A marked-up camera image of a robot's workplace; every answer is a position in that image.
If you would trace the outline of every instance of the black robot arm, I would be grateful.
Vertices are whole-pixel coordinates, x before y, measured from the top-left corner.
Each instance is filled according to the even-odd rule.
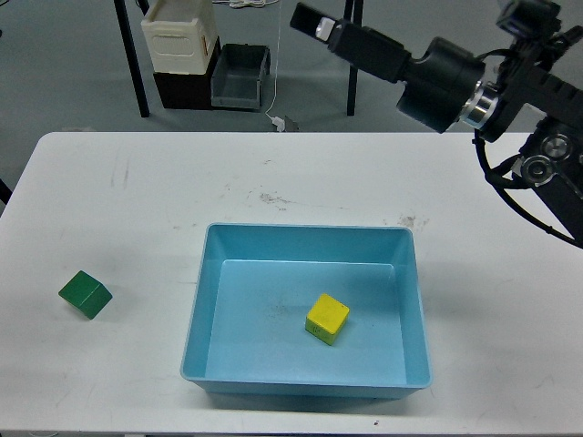
[[[513,35],[508,49],[473,56],[435,38],[420,59],[371,28],[336,20],[299,3],[291,26],[325,43],[351,65],[392,83],[403,81],[400,111],[442,133],[456,121],[476,130],[486,180],[522,217],[583,248],[583,92],[550,74],[554,63],[583,37],[575,26],[559,33],[560,7],[548,0],[513,0],[497,25]],[[489,55],[503,56],[496,82],[482,81]],[[546,113],[514,157],[490,168],[485,143],[496,141],[525,104]],[[506,193],[532,188],[570,234],[530,216]]]

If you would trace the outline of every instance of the silver joint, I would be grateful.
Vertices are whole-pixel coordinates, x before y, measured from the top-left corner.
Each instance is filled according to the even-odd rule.
[[[316,38],[322,40],[324,43],[327,42],[335,24],[336,22],[334,20],[327,16],[323,16],[318,27],[316,27]]]
[[[571,153],[571,145],[568,138],[561,134],[546,137],[542,143],[543,152],[550,158],[568,158]]]
[[[522,178],[535,187],[547,184],[557,174],[551,160],[544,155],[527,158],[520,170]]]
[[[490,119],[496,105],[498,104],[498,93],[491,84],[476,84],[476,91],[465,102],[457,121],[463,121],[474,129],[481,129]]]

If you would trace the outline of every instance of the metal leg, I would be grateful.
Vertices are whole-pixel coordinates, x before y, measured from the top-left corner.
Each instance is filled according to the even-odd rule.
[[[361,25],[363,23],[363,8],[364,0],[346,0],[346,4],[344,5],[344,18],[347,20],[352,18],[355,24]],[[348,101],[346,103],[346,115],[349,117],[354,115],[354,109],[356,107],[357,80],[358,68],[351,66],[348,76]]]
[[[139,114],[143,117],[149,116],[148,100],[146,99],[146,90],[144,89],[144,83],[142,82],[142,76],[139,73],[138,57],[136,56],[136,48],[134,46],[134,39],[131,36],[131,30],[129,28],[128,20],[128,10],[126,9],[125,0],[114,0],[116,6],[116,13],[118,14],[119,30],[121,31],[121,38],[124,41],[124,47],[126,48],[126,57],[128,58],[129,72],[131,74],[131,80],[134,83],[134,89],[136,90],[136,98],[138,99]],[[140,8],[144,11],[144,8],[148,5],[146,0],[141,0],[139,3]]]
[[[10,188],[6,186],[2,179],[0,179],[0,201],[6,205],[11,196],[12,191],[10,191]]]

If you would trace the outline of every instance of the green block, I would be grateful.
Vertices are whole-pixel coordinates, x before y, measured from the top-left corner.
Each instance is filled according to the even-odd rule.
[[[84,271],[79,271],[58,295],[80,310],[89,319],[93,319],[103,310],[112,296],[101,282],[91,278]]]

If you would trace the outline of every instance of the white cable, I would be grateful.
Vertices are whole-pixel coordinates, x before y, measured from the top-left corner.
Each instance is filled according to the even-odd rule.
[[[270,111],[273,108],[273,105],[275,104],[275,98],[277,97],[277,70],[278,70],[278,66],[280,64],[281,5],[282,4],[283,4],[283,2],[280,2],[280,16],[279,16],[280,25],[279,25],[278,30],[277,30],[277,51],[275,53],[275,77],[273,78],[273,82],[274,82],[274,84],[273,84],[273,100],[271,101],[270,107],[268,107],[267,110],[265,111],[265,115],[271,120],[271,122],[273,124],[276,124],[275,123],[275,118],[277,118],[277,117],[270,116]]]
[[[212,3],[216,5],[229,5],[233,9],[241,9],[242,7],[264,7],[273,5],[280,0],[213,0]]]

